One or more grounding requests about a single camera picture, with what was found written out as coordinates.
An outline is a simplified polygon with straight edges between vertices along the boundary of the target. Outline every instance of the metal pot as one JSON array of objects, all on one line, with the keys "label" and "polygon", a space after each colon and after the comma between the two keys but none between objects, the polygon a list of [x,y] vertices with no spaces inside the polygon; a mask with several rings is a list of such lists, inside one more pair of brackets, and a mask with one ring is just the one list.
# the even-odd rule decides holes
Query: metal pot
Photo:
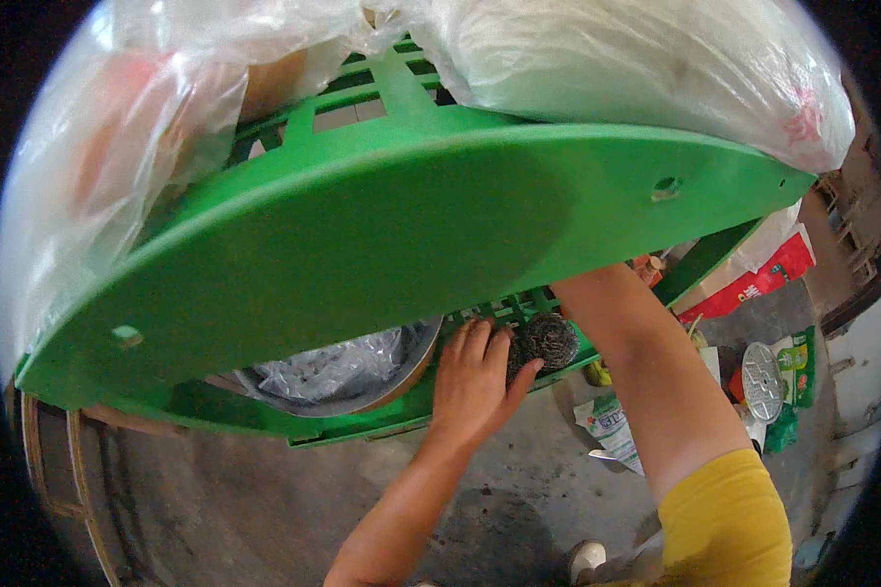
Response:
[{"label": "metal pot", "polygon": [[267,393],[258,387],[264,379],[251,367],[238,369],[235,375],[248,397],[276,407],[294,416],[305,418],[329,418],[350,413],[360,413],[384,406],[408,392],[417,383],[434,355],[434,345],[441,332],[444,316],[435,316],[423,322],[412,324],[402,335],[405,348],[404,361],[387,382],[363,381],[349,382],[344,393],[338,393],[328,402],[318,404],[299,404],[278,395]]}]

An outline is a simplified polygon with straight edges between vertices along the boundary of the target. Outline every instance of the white shoe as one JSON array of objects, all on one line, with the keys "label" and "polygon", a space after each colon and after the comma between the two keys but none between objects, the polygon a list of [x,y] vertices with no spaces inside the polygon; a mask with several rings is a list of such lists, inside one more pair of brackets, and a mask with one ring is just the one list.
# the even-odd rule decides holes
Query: white shoe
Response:
[{"label": "white shoe", "polygon": [[571,548],[571,561],[567,565],[568,579],[578,584],[581,572],[595,569],[607,562],[607,550],[597,540],[584,540]]}]

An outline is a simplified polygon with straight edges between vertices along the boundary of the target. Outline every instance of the white plastic bag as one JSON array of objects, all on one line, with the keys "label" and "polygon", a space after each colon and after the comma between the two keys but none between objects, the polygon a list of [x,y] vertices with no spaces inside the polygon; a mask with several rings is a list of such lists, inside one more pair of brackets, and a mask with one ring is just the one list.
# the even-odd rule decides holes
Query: white plastic bag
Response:
[{"label": "white plastic bag", "polygon": [[258,387],[298,403],[318,404],[358,378],[387,382],[401,364],[401,328],[306,350],[284,361],[255,365]]},{"label": "white plastic bag", "polygon": [[243,100],[246,115],[267,113],[325,88],[350,51],[389,43],[360,0],[96,6],[40,90],[4,184],[2,382],[126,256],[158,198],[221,168]]},{"label": "white plastic bag", "polygon": [[794,0],[420,0],[411,38],[461,104],[684,129],[813,173],[855,135],[839,64]]}]

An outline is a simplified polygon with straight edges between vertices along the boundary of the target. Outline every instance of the concrete floor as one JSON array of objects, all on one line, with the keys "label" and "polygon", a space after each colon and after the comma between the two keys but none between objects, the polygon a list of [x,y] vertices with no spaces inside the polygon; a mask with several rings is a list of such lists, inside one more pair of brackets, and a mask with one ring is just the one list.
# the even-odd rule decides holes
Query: concrete floor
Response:
[{"label": "concrete floor", "polygon": [[[793,282],[701,329],[728,371],[748,343],[772,343],[814,321],[806,288]],[[609,555],[626,556],[658,530],[644,479],[586,455],[586,434],[567,418],[568,394],[555,387],[530,395],[474,457],[412,580],[561,584],[566,552],[579,541],[599,539]],[[810,533],[830,490],[832,398],[821,393],[800,413],[798,443],[765,457],[795,544]],[[58,460],[52,453],[64,438],[53,418],[42,420],[47,461]],[[311,585],[322,581],[343,539],[422,439],[416,431],[289,450],[270,438],[88,429],[83,445],[107,546],[135,584]],[[65,494],[66,468],[47,467],[47,476],[50,489]],[[103,584],[83,530],[70,520],[55,522],[86,572]]]}]

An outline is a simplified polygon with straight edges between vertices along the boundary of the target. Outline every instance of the yellow sleeve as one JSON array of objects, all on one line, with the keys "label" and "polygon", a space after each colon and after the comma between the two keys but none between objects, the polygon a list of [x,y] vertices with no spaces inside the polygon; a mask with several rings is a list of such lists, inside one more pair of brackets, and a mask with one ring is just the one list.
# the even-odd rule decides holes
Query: yellow sleeve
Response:
[{"label": "yellow sleeve", "polygon": [[706,463],[659,505],[666,577],[678,584],[786,586],[793,544],[784,505],[757,452]]}]

